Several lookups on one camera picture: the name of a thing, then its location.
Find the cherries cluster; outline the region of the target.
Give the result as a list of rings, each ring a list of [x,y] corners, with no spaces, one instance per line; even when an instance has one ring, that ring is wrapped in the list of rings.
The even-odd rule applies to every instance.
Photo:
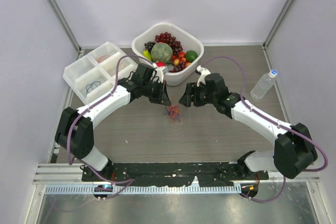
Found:
[[[186,53],[181,51],[178,55],[173,55],[171,63],[168,65],[170,73],[177,73],[183,71],[191,64],[190,61],[186,59]]]

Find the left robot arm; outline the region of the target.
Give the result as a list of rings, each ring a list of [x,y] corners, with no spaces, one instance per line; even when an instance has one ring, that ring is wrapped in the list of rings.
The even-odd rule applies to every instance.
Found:
[[[117,109],[140,97],[147,97],[151,103],[170,106],[164,75],[167,68],[141,63],[126,78],[106,94],[78,109],[63,110],[57,127],[55,142],[63,147],[70,157],[87,165],[98,180],[105,182],[112,178],[113,162],[94,145],[94,129]]]

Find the red apple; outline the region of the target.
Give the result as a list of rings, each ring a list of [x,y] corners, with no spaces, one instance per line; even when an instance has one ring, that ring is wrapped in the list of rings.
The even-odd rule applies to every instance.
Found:
[[[157,67],[165,67],[166,64],[163,63],[163,62],[157,62],[157,63],[156,63],[156,66],[157,66]]]

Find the dark grapes bunch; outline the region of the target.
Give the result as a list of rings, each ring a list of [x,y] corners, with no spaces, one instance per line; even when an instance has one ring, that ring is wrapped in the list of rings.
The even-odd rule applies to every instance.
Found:
[[[147,43],[144,44],[144,49],[147,50],[148,52],[151,52],[153,46],[156,44],[154,41],[148,41]]]

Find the green lime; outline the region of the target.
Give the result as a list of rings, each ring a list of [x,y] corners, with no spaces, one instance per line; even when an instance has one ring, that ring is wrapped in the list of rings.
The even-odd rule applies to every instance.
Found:
[[[185,53],[185,59],[188,62],[193,62],[194,60],[196,60],[198,57],[198,54],[196,51],[193,50],[189,50]]]

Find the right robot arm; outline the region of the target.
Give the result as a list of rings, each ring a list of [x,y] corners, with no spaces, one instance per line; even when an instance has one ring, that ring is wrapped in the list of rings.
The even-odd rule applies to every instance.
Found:
[[[310,133],[305,125],[290,125],[257,109],[240,94],[229,92],[218,73],[188,83],[179,103],[185,107],[211,104],[219,113],[250,127],[273,145],[272,152],[250,151],[238,160],[237,173],[242,179],[250,179],[262,170],[278,171],[293,179],[318,158],[316,148],[308,141]]]

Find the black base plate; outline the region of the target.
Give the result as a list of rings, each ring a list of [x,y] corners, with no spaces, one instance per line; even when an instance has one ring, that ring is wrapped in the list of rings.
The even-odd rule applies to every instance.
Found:
[[[249,172],[241,164],[202,163],[115,163],[100,175],[111,181],[132,179],[137,187],[190,186],[195,178],[201,187],[231,186],[237,180],[268,180],[267,172]]]

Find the red grapes bunch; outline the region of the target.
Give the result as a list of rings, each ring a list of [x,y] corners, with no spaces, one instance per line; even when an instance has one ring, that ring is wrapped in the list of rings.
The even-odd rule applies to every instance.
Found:
[[[165,43],[168,44],[173,50],[174,55],[178,55],[181,51],[183,51],[182,43],[171,33],[164,32],[155,36],[155,43]]]

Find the yellow pear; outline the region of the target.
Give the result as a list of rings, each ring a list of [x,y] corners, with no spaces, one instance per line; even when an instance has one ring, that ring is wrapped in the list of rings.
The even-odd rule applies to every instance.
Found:
[[[151,54],[148,50],[144,50],[142,55],[149,61],[152,61],[152,57],[151,57]]]

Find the white compartment tray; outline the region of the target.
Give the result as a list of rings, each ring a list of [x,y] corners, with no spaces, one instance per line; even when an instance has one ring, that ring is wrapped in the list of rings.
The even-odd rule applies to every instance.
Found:
[[[63,79],[83,104],[89,104],[111,90],[116,66],[125,52],[106,42],[64,69]]]

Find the green melon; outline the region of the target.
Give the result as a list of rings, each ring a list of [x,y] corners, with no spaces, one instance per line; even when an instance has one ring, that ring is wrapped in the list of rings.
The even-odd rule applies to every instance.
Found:
[[[173,50],[168,44],[159,42],[151,50],[153,62],[169,63],[172,60]]]

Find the clear water bottle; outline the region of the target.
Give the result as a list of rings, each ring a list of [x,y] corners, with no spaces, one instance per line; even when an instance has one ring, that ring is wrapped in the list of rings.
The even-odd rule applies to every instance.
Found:
[[[253,87],[250,92],[250,97],[255,100],[261,100],[266,93],[274,86],[277,77],[277,70],[272,69],[264,74]]]

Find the white fruit basket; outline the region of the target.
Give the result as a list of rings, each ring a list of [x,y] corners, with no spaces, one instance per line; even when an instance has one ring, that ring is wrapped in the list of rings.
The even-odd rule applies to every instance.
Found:
[[[171,23],[158,23],[138,35],[132,50],[141,61],[168,67],[165,80],[170,86],[181,84],[199,65],[203,44],[183,29]]]

